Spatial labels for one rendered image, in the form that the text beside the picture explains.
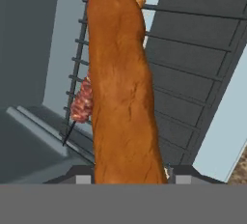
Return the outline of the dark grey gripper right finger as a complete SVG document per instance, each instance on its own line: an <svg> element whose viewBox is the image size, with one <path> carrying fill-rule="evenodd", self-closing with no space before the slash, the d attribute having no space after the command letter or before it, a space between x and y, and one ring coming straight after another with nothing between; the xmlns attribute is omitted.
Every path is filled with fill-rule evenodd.
<svg viewBox="0 0 247 224"><path fill-rule="evenodd" d="M204 176L192 165L171 165L167 167L168 183L174 184L224 184L214 178Z"/></svg>

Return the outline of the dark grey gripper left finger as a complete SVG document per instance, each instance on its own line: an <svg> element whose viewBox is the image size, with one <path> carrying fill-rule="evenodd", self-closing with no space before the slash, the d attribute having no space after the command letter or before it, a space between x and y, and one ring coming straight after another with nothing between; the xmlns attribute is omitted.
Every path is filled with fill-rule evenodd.
<svg viewBox="0 0 247 224"><path fill-rule="evenodd" d="M47 183L94 184L94 168L87 165L74 165L64 175L51 179Z"/></svg>

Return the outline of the brown baguette bread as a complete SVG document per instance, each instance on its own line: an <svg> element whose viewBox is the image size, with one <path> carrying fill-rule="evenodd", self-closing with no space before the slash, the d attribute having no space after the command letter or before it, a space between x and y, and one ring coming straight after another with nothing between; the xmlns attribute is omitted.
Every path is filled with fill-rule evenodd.
<svg viewBox="0 0 247 224"><path fill-rule="evenodd" d="M89 0L97 183L165 183L152 76L136 0Z"/></svg>

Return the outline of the grey toaster oven door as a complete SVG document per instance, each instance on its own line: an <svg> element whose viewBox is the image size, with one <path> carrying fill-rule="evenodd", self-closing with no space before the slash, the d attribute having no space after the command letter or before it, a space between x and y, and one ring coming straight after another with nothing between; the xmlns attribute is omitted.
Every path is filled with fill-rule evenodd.
<svg viewBox="0 0 247 224"><path fill-rule="evenodd" d="M0 109L0 183L43 183L71 167L94 164L92 141L45 106Z"/></svg>

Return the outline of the grey toaster oven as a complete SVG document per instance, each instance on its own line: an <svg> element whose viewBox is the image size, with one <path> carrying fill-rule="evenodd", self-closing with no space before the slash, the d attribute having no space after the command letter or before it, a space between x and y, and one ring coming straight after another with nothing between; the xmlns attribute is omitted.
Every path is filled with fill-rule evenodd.
<svg viewBox="0 0 247 224"><path fill-rule="evenodd" d="M247 44L247 0L0 0L0 183L191 165Z"/></svg>

